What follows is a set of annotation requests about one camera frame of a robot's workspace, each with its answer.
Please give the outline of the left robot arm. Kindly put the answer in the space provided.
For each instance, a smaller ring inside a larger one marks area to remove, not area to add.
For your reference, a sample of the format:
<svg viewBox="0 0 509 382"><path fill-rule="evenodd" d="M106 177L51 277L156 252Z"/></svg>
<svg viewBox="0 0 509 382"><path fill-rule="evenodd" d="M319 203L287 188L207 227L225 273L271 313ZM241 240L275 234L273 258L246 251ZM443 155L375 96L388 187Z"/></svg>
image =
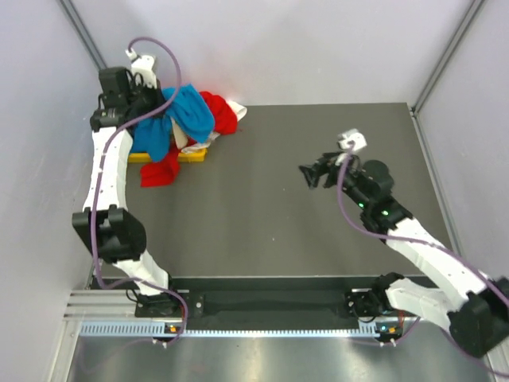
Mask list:
<svg viewBox="0 0 509 382"><path fill-rule="evenodd" d="M102 92L90 118L93 165L84 206L72 227L91 253L94 267L109 264L136 285L139 317L184 314L173 280L147 249L146 230L126 204L126 170L140 116L160 109L164 97L152 68L113 67L99 71Z"/></svg>

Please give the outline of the blue t shirt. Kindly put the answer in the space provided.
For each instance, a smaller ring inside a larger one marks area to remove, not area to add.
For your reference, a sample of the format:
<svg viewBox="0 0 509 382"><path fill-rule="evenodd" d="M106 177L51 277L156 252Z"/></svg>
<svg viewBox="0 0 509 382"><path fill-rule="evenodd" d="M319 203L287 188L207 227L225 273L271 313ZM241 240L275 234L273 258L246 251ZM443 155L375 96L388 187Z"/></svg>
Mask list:
<svg viewBox="0 0 509 382"><path fill-rule="evenodd" d="M192 84L183 85L161 118L145 119L135 127L130 152L148 153L154 162L161 161L170 150L171 119L198 143L206 142L215 126L202 95Z"/></svg>

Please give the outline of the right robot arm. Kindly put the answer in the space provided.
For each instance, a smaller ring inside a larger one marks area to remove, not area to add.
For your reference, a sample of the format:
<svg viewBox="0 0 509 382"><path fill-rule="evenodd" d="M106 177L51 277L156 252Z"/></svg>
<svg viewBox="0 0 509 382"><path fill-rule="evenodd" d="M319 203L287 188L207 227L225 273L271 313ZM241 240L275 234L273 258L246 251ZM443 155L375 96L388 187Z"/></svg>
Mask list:
<svg viewBox="0 0 509 382"><path fill-rule="evenodd" d="M404 275L378 277L371 305L382 315L405 310L433 323L468 355L481 358L508 339L508 280L491 279L434 239L392 195L394 179L379 160L361 162L344 151L299 167L307 186L335 186L360 208L359 231L408 259L434 286Z"/></svg>

